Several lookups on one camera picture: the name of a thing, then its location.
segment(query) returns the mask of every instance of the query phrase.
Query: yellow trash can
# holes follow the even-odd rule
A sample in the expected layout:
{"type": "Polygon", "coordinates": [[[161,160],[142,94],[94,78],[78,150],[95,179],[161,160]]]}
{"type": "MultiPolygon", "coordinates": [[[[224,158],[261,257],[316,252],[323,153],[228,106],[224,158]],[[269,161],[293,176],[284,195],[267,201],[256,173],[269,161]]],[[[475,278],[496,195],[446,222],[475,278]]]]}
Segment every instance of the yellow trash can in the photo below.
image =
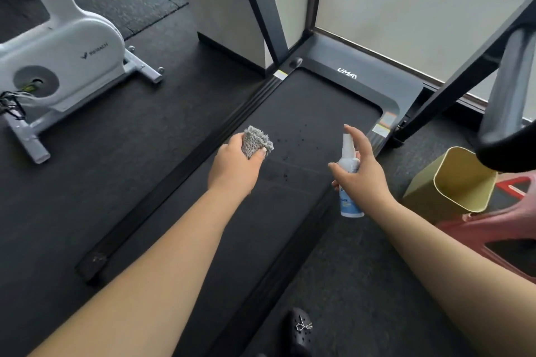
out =
{"type": "Polygon", "coordinates": [[[481,164],[475,153],[451,147],[413,178],[401,202],[436,224],[485,211],[496,178],[497,171],[481,164]]]}

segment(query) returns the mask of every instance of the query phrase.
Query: red object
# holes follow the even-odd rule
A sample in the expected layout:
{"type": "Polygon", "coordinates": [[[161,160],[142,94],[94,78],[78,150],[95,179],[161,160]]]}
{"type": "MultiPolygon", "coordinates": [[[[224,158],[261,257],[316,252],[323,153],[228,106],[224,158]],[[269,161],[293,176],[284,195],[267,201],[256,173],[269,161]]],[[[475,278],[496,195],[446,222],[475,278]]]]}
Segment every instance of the red object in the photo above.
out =
{"type": "Polygon", "coordinates": [[[487,259],[536,284],[536,277],[520,271],[486,247],[487,243],[494,241],[536,240],[536,171],[524,174],[526,176],[497,184],[500,189],[521,199],[515,205],[495,212],[465,215],[462,220],[444,221],[436,227],[487,259]],[[530,180],[531,184],[525,195],[512,189],[513,184],[526,180],[530,180]]]}

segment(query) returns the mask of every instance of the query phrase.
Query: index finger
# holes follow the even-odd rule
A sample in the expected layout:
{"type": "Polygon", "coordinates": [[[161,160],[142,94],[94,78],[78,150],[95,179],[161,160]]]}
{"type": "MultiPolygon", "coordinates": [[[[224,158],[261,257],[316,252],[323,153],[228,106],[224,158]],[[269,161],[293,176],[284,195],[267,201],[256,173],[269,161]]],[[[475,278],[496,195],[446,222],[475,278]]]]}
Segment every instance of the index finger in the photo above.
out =
{"type": "Polygon", "coordinates": [[[229,147],[232,148],[242,148],[242,137],[244,137],[244,133],[237,133],[231,137],[229,140],[229,147]]]}
{"type": "Polygon", "coordinates": [[[355,127],[349,126],[348,124],[344,125],[344,129],[352,136],[354,145],[357,145],[361,159],[364,160],[367,157],[373,157],[374,152],[372,150],[372,144],[370,143],[365,133],[361,130],[356,129],[355,127]]]}

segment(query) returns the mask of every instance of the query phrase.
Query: frosted glass panel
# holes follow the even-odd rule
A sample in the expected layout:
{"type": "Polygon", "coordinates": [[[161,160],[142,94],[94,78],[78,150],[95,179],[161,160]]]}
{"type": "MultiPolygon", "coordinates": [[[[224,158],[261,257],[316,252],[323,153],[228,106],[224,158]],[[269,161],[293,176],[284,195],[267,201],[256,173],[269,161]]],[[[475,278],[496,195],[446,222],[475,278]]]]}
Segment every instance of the frosted glass panel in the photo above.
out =
{"type": "MultiPolygon", "coordinates": [[[[446,81],[523,1],[320,0],[316,25],[446,81]]],[[[472,93],[486,99],[492,79],[472,93]]],[[[536,117],[536,76],[530,88],[536,117]]]]}

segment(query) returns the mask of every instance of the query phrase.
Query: finger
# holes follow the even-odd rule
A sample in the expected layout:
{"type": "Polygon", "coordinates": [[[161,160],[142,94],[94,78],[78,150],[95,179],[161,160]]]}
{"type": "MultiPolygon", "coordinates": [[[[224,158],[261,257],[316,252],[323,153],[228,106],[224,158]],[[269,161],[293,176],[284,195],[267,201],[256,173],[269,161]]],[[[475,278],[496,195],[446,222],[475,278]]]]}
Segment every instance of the finger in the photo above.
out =
{"type": "Polygon", "coordinates": [[[249,160],[254,162],[260,167],[265,157],[266,157],[266,147],[262,147],[260,150],[257,150],[257,152],[253,154],[249,160]]]}
{"type": "Polygon", "coordinates": [[[341,183],[341,181],[345,181],[348,175],[350,175],[348,172],[343,170],[337,163],[329,163],[327,166],[329,167],[329,169],[333,173],[333,177],[336,181],[339,182],[339,184],[341,183]]]}
{"type": "Polygon", "coordinates": [[[231,137],[229,140],[229,147],[231,148],[242,148],[242,137],[244,136],[244,133],[237,133],[234,136],[231,137]]]}
{"type": "Polygon", "coordinates": [[[368,157],[374,156],[372,145],[370,144],[368,137],[365,136],[365,133],[356,129],[355,127],[349,126],[348,124],[344,125],[344,129],[352,135],[354,145],[358,146],[361,159],[365,160],[368,157]]]}

